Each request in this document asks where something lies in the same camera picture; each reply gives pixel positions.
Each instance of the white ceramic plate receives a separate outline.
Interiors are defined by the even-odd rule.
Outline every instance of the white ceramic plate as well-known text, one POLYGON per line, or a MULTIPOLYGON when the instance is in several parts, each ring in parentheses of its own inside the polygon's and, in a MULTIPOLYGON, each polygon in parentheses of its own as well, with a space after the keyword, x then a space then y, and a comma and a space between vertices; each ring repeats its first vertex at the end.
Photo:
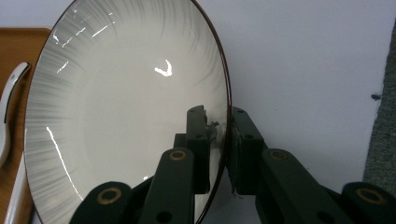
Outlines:
MULTIPOLYGON (((26 108, 26 169, 41 220, 66 223, 96 186, 133 188, 152 176, 196 105, 220 123, 213 187, 231 100, 205 13, 188 0, 74 2, 43 48, 26 108)), ((196 196, 196 219, 212 192, 196 196)))

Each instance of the white handle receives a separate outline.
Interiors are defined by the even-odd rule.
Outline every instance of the white handle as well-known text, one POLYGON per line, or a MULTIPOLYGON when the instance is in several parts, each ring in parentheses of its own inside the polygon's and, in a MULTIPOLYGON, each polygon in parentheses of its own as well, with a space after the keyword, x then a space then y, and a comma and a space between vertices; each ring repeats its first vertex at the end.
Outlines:
POLYGON ((4 221, 5 224, 18 223, 18 217, 21 214, 21 206, 24 195, 23 193, 26 188, 26 181, 26 171, 22 153, 20 168, 18 169, 17 177, 14 183, 14 189, 12 190, 11 199, 9 200, 6 220, 4 221))
POLYGON ((29 63, 20 63, 8 78, 6 86, 4 87, 3 94, 0 100, 0 167, 3 166, 7 159, 10 139, 9 130, 7 126, 7 109, 9 103, 9 97, 14 90, 15 84, 20 77, 25 74, 30 68, 29 63))

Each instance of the glossy glaze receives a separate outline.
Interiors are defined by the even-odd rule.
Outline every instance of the glossy glaze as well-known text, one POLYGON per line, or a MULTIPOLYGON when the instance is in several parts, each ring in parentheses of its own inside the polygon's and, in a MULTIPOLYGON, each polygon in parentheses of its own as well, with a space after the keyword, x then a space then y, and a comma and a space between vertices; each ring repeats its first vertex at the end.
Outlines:
POLYGON ((0 168, 6 162, 9 148, 11 146, 11 139, 9 136, 9 128, 7 122, 7 110, 9 101, 11 98, 12 91, 15 88, 15 85, 20 80, 21 76, 23 76, 30 69, 29 63, 20 63, 14 71, 9 75, 6 86, 3 89, 3 93, 1 95, 0 101, 0 168))
MULTIPOLYGON (((213 186, 230 102, 224 64, 193 2, 74 2, 42 51, 26 111, 26 168, 41 219, 65 223, 97 185, 134 187, 152 176, 196 105, 220 123, 213 186)), ((196 196, 196 218, 209 195, 196 196)))

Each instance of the wooden surface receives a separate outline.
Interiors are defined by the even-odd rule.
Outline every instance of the wooden surface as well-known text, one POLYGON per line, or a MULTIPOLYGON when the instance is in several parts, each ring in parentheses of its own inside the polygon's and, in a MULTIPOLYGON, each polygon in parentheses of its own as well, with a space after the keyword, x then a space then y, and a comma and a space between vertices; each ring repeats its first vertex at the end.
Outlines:
MULTIPOLYGON (((30 81, 50 30, 41 28, 0 28, 0 92, 14 68, 28 62, 30 71, 20 80, 14 89, 8 107, 8 124, 11 134, 11 149, 5 165, 0 169, 0 223, 6 218, 9 198, 18 172, 23 151, 24 117, 30 81)), ((29 189, 26 188, 23 198, 23 210, 19 223, 28 223, 33 203, 29 189)))

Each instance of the gray fabric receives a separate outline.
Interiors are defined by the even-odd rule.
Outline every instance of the gray fabric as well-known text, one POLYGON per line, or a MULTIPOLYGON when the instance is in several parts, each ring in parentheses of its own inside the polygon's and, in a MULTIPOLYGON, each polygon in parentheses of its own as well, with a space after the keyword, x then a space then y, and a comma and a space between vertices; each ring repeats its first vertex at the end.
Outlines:
POLYGON ((396 196, 396 23, 393 27, 381 106, 373 128, 364 181, 396 196))

